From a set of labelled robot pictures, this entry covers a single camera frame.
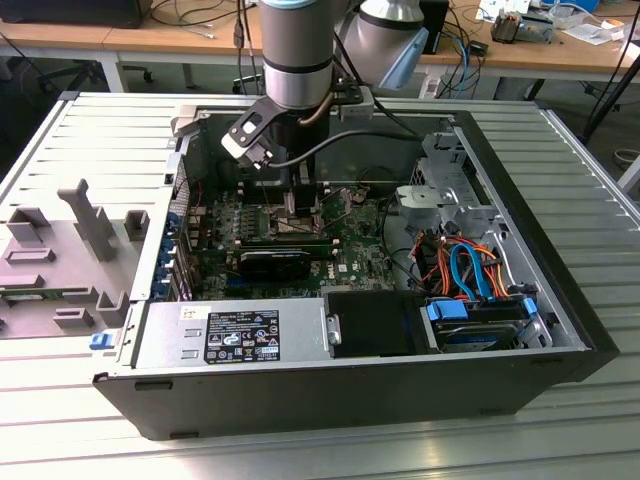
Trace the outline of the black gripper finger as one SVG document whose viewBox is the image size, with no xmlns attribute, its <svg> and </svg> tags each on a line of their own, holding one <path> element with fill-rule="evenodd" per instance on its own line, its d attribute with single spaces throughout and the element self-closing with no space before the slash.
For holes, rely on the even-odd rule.
<svg viewBox="0 0 640 480">
<path fill-rule="evenodd" d="M 293 187 L 294 212 L 297 217 L 311 217 L 316 211 L 317 184 L 301 183 Z"/>
</svg>

